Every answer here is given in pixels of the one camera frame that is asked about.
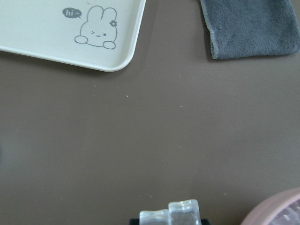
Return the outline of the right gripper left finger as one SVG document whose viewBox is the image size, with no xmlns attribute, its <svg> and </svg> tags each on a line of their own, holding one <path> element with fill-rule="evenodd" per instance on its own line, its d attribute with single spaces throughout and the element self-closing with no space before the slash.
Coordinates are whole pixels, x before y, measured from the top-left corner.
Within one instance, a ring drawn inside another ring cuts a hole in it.
<svg viewBox="0 0 300 225">
<path fill-rule="evenodd" d="M 129 220 L 129 225 L 140 225 L 140 220 L 138 218 L 132 218 Z"/>
</svg>

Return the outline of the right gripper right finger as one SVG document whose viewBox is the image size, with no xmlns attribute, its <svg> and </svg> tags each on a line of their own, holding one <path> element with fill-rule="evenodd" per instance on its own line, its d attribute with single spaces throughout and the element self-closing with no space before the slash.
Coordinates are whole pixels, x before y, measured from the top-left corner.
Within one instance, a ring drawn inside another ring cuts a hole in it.
<svg viewBox="0 0 300 225">
<path fill-rule="evenodd" d="M 201 225 L 209 225 L 208 219 L 201 219 Z"/>
</svg>

